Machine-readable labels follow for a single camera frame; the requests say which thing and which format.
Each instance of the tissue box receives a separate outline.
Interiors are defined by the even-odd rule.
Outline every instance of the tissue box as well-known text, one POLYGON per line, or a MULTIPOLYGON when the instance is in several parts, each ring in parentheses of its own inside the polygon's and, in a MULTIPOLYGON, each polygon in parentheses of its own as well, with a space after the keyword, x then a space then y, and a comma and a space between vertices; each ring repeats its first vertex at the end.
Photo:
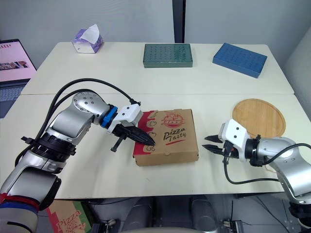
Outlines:
POLYGON ((89 41, 80 38, 85 31, 86 29, 81 29, 75 36, 72 44, 79 53, 96 53, 103 44, 103 38, 99 35, 95 44, 92 44, 89 41))
POLYGON ((187 163, 199 159, 191 109, 144 112, 138 127, 155 141, 155 146, 135 143, 133 157, 138 166, 187 163))

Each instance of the round wooden tray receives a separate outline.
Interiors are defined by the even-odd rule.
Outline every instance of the round wooden tray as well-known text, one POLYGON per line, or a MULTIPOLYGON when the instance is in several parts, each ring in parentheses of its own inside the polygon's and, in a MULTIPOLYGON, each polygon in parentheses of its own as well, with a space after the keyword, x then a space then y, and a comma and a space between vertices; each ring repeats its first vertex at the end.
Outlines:
POLYGON ((259 99, 239 102, 233 109, 232 118, 244 126, 252 138, 257 134, 280 137, 286 127, 283 114, 272 104, 259 99))

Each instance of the silver robot arm segment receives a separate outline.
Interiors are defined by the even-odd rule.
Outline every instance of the silver robot arm segment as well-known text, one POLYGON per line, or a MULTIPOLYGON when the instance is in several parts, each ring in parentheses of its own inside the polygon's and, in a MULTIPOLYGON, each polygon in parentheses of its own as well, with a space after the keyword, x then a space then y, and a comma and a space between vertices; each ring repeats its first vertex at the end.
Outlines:
POLYGON ((290 200, 292 215, 299 218, 304 225, 311 226, 311 165, 302 158, 298 147, 287 150, 269 162, 279 152, 294 145, 293 140, 285 137, 260 138, 260 135, 251 139, 246 129, 233 119, 222 125, 218 135, 205 139, 224 143, 223 148, 203 145, 213 153, 242 161, 249 159, 252 166, 269 164, 276 171, 278 181, 290 200))
POLYGON ((146 145, 154 140, 135 127, 142 116, 135 103, 117 107, 106 104, 93 92, 74 95, 71 105, 60 112, 38 141, 23 137, 31 149, 26 151, 0 189, 0 232, 34 233, 37 212, 47 208, 55 198, 66 160, 75 154, 75 147, 89 131, 91 124, 100 125, 120 137, 129 137, 146 145))

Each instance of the tissue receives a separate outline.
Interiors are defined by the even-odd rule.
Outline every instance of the tissue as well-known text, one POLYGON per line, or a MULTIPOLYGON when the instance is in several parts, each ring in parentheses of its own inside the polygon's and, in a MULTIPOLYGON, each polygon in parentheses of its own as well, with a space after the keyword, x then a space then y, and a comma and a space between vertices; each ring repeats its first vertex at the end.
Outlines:
POLYGON ((79 53, 96 53, 103 44, 103 38, 99 33, 97 24, 88 29, 81 29, 72 44, 79 53))

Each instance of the floor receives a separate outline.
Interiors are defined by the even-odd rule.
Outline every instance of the floor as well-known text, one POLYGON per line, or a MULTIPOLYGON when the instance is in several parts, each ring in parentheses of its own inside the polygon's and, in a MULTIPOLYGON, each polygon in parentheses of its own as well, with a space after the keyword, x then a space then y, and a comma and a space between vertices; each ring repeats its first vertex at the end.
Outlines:
MULTIPOLYGON (((233 220, 244 222, 246 233, 284 233, 286 230, 275 220, 261 205, 257 196, 238 198, 235 195, 205 195, 216 211, 219 222, 229 219, 231 216, 231 204, 233 201, 233 220)), ((289 203, 283 193, 264 194, 258 196, 268 207, 273 215, 278 218, 291 233, 300 232, 298 221, 288 211, 289 203)), ((153 224, 158 227, 186 227, 191 228, 191 216, 189 212, 191 196, 163 196, 155 197, 155 208, 153 224)), ((102 220, 118 219, 116 227, 111 232, 120 232, 123 223, 135 205, 138 198, 122 201, 119 199, 105 199, 90 204, 96 216, 102 220)), ((221 233, 229 230, 223 226, 221 233)), ((37 233, 53 233, 46 211, 39 212, 37 233)))

